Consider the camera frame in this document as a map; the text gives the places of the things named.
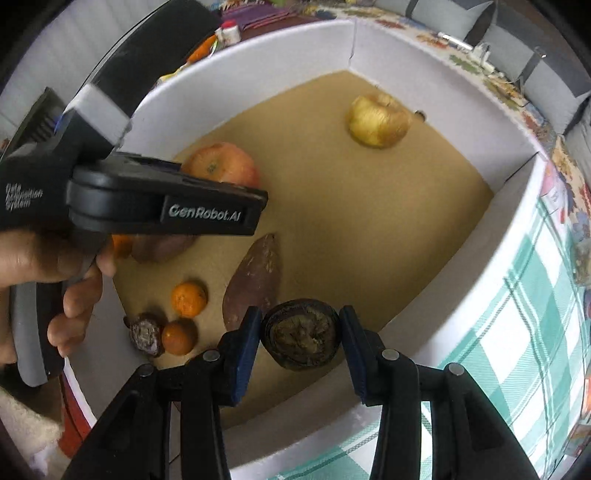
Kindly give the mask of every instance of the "rotten mangosteen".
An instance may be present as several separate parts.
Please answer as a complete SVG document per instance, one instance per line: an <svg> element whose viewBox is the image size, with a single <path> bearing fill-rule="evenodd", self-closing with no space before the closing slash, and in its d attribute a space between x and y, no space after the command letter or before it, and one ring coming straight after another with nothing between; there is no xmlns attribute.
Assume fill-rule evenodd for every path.
<svg viewBox="0 0 591 480"><path fill-rule="evenodd" d="M299 299L270 310L261 341L275 361L290 370L327 365L340 345L339 315L326 303Z"/></svg>
<svg viewBox="0 0 591 480"><path fill-rule="evenodd" d="M164 319L153 313L140 313L133 322L129 322L129 338L142 353L156 358L164 353L162 328Z"/></svg>

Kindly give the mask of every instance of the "tablecloth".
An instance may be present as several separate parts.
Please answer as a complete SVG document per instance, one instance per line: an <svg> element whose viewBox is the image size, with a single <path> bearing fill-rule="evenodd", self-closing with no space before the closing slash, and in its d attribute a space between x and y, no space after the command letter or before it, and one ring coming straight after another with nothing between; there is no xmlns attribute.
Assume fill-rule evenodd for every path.
<svg viewBox="0 0 591 480"><path fill-rule="evenodd" d="M474 326L439 368L451 362L466 367L546 479L580 415L591 322L584 314L584 289L573 282L568 222L553 222L544 197L493 300L475 312ZM421 410L421 480L427 480L433 459L429 404ZM378 428L374 423L273 479L367 479Z"/></svg>
<svg viewBox="0 0 591 480"><path fill-rule="evenodd" d="M464 52L439 41L417 22L376 8L312 5L320 18L360 17L413 37L489 88ZM540 199L511 267L499 275L492 301L475 312L469 333L439 365L464 365L532 461L549 478L580 416L584 375L591 360L584 289L573 280L573 242L589 237L591 194L562 137L532 104L520 107L490 89L505 110L533 134L551 158ZM429 403L423 403L421 480L431 478ZM273 480L369 478L379 423L305 465Z"/></svg>

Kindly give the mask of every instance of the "yellow apple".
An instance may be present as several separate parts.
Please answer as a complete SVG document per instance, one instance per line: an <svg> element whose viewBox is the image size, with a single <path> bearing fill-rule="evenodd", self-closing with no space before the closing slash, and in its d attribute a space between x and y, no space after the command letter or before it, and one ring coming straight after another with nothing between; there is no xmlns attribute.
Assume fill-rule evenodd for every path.
<svg viewBox="0 0 591 480"><path fill-rule="evenodd" d="M370 147L392 147L407 134L413 122L412 113L386 93L357 97L347 124L351 135Z"/></svg>

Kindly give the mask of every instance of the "finger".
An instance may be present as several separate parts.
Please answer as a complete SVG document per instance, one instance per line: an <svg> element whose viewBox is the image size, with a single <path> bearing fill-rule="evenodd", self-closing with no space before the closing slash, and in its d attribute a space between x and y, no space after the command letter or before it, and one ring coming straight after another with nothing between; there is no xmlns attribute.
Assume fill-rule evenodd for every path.
<svg viewBox="0 0 591 480"><path fill-rule="evenodd" d="M84 275L84 280L68 287L64 294L64 313L68 318L92 310L103 294L103 275L96 265L92 265Z"/></svg>
<svg viewBox="0 0 591 480"><path fill-rule="evenodd" d="M69 340L63 345L58 346L57 351L59 352L62 358L66 358L67 356L70 356L72 352L76 350L76 348L78 348L83 341L84 336L73 338L72 340Z"/></svg>
<svg viewBox="0 0 591 480"><path fill-rule="evenodd" d="M82 253L63 239L26 230L0 233L0 288L66 280L80 272L82 261Z"/></svg>
<svg viewBox="0 0 591 480"><path fill-rule="evenodd" d="M113 247L113 240L109 237L109 242L96 256L96 264L98 265L101 272L107 277L115 275L115 249Z"/></svg>
<svg viewBox="0 0 591 480"><path fill-rule="evenodd" d="M13 364L17 361L17 353L14 349L12 331L8 321L9 293L8 290L0 291L0 366Z"/></svg>
<svg viewBox="0 0 591 480"><path fill-rule="evenodd" d="M49 323L47 340L53 346L60 346L74 338L84 337L91 314L92 309L88 309L74 318L68 318L65 314L60 313Z"/></svg>

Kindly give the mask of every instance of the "orange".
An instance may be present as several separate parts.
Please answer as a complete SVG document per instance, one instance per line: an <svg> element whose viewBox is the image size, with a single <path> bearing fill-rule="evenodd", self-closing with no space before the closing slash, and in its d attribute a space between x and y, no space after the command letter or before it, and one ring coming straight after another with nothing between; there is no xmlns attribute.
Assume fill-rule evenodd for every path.
<svg viewBox="0 0 591 480"><path fill-rule="evenodd" d="M164 350L172 355L187 355L197 345L197 328L190 319L170 322L162 330Z"/></svg>
<svg viewBox="0 0 591 480"><path fill-rule="evenodd" d="M207 305L205 292L193 282L183 282L177 285L170 296L170 301L175 312L185 318L199 315Z"/></svg>
<svg viewBox="0 0 591 480"><path fill-rule="evenodd" d="M111 235L111 237L113 238L115 258L127 258L131 254L134 238L131 235Z"/></svg>

